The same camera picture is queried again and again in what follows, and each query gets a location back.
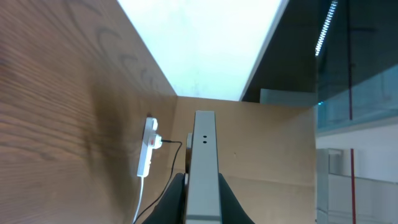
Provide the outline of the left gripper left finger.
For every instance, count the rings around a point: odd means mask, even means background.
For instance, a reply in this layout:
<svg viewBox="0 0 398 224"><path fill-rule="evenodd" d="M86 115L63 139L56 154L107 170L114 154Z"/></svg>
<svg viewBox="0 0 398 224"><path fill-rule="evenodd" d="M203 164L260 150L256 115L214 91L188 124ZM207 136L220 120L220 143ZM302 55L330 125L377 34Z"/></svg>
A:
<svg viewBox="0 0 398 224"><path fill-rule="evenodd" d="M185 175L177 173L159 203L142 224L181 224L184 203Z"/></svg>

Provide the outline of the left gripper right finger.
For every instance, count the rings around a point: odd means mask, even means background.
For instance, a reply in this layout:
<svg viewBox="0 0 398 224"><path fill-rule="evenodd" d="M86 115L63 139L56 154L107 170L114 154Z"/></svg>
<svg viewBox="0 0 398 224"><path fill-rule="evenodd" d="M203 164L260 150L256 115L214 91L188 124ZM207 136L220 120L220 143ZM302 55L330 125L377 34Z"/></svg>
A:
<svg viewBox="0 0 398 224"><path fill-rule="evenodd" d="M222 224L254 224L221 173L218 174L218 178Z"/></svg>

